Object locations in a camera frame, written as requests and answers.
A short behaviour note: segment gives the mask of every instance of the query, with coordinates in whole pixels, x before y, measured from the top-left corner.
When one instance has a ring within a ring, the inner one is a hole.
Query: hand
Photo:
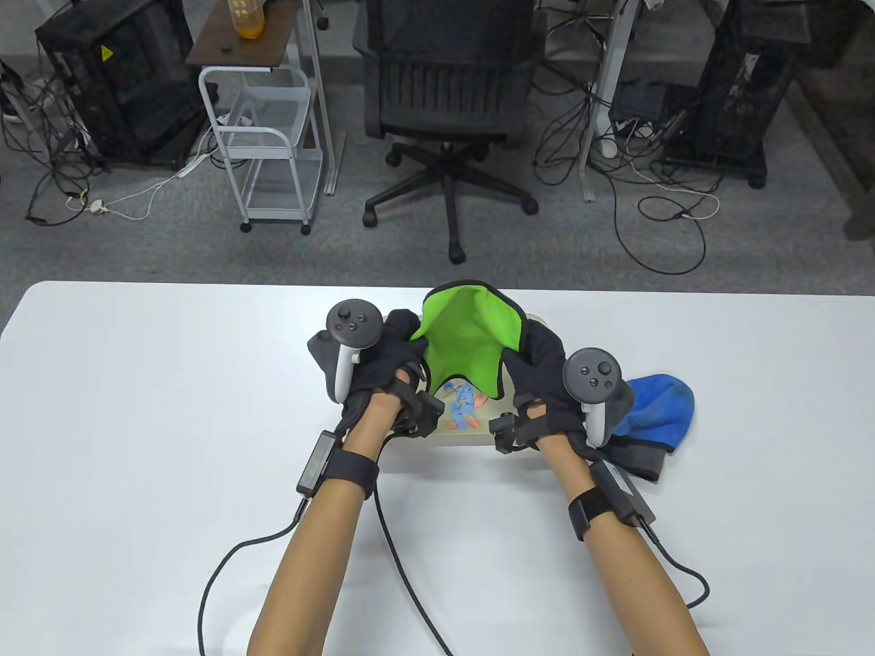
[[[343,418],[336,432],[343,436],[365,416],[383,410],[391,414],[388,428],[401,410],[401,403],[392,394],[385,394],[397,377],[416,389],[422,375],[422,361],[428,340],[410,342],[410,336],[419,328],[419,317],[410,310],[392,310],[383,325],[380,340],[361,351],[361,361],[353,369],[349,395],[343,404]]]
[[[502,355],[516,394],[530,394],[538,400],[520,410],[531,419],[545,411],[547,425],[554,434],[583,433],[584,411],[568,394],[562,378],[565,366],[562,340],[545,325],[531,319],[526,330],[526,352],[505,349]]]
[[[349,393],[388,387],[397,377],[415,386],[420,380],[420,367],[429,342],[410,336],[419,329],[419,317],[410,310],[392,310],[383,324],[380,340],[361,352],[361,361],[353,369]]]

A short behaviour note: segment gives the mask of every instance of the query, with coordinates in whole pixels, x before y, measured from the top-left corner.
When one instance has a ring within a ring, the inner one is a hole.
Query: plastic bottle
[[[262,0],[227,0],[234,29],[243,38],[260,38],[264,34]]]

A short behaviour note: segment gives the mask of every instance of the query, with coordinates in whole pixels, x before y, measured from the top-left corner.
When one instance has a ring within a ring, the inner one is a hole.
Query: green cloth
[[[526,315],[494,287],[480,281],[449,283],[423,302],[423,324],[410,339],[426,337],[429,392],[463,378],[491,399],[504,396],[501,354],[519,351]]]

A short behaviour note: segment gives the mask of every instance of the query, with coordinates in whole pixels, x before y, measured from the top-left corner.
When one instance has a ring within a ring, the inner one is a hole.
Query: black glove
[[[584,411],[565,389],[562,370],[565,349],[562,340],[547,326],[528,320],[525,352],[505,349],[501,356],[514,381],[514,405],[520,420],[533,405],[547,406],[547,426],[551,433],[565,433],[569,439],[585,443]]]
[[[421,337],[409,341],[419,330],[419,317],[410,310],[392,310],[383,324],[380,341],[361,352],[360,363],[353,369],[349,394],[388,387],[395,372],[403,369],[410,376],[410,385],[416,390],[422,379],[422,361],[429,341]]]
[[[423,378],[423,355],[429,344],[425,338],[408,341],[418,328],[419,317],[410,310],[392,310],[389,313],[379,341],[360,352],[360,363],[353,368],[349,394],[343,403],[343,417],[334,431],[335,435],[343,437],[359,422],[376,389],[389,391],[393,385],[404,384],[396,378],[398,369],[403,369],[410,377],[409,396],[416,392]],[[328,331],[319,331],[307,343],[307,348],[325,373],[327,389],[333,390],[339,345],[332,340]]]

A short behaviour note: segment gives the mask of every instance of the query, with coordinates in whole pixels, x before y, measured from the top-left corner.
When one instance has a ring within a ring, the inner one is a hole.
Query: computer case
[[[110,163],[180,168],[206,120],[181,0],[87,0],[37,29]]]
[[[698,87],[669,90],[667,113],[686,111],[687,118],[661,161],[765,186],[762,138],[809,41],[804,4],[731,0]]]

